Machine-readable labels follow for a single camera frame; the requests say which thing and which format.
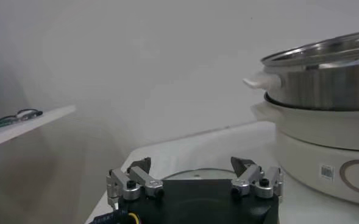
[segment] yellow wire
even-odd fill
[[[136,224],[140,224],[140,221],[139,221],[139,219],[138,219],[138,217],[137,217],[137,215],[136,215],[136,214],[134,214],[134,213],[130,212],[130,213],[128,213],[128,215],[132,216],[132,218],[134,218],[134,219],[135,219]]]

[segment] wire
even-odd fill
[[[136,214],[134,214],[132,212],[128,213],[128,215],[135,219],[136,224],[141,224],[140,219],[138,218],[138,215],[136,215]]]
[[[39,110],[28,108],[28,109],[23,109],[23,110],[18,111],[17,114],[20,114],[22,112],[29,111],[29,110],[39,112]]]
[[[7,118],[16,118],[15,115],[9,115],[9,116],[6,116],[6,117],[2,117],[0,118],[0,121],[3,121],[4,119],[7,119]]]

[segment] pot rim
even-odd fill
[[[346,47],[341,44],[353,44],[353,46]],[[359,32],[281,51],[262,58],[261,62],[265,66],[297,66],[318,65],[357,58],[359,58]]]

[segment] label sticker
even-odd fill
[[[320,177],[333,181],[333,167],[328,165],[320,165]]]

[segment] screw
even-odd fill
[[[260,185],[261,187],[268,187],[268,186],[269,186],[269,180],[263,178],[263,179],[261,179],[261,180],[259,181],[259,185]]]
[[[136,187],[136,181],[134,180],[129,180],[128,182],[126,182],[126,188],[128,189],[133,189]]]

